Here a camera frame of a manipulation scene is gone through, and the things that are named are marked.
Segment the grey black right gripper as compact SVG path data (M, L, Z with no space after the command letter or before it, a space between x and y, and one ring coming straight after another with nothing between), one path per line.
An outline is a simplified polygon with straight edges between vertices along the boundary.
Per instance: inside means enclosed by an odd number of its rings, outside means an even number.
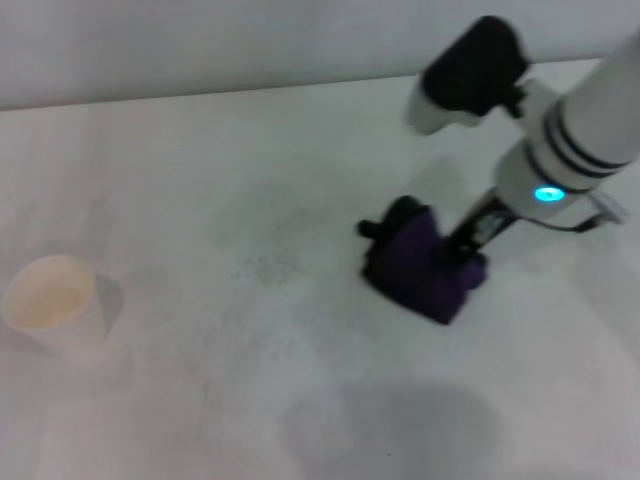
M483 265L480 250L516 222L516 214L489 189L446 239L452 265Z

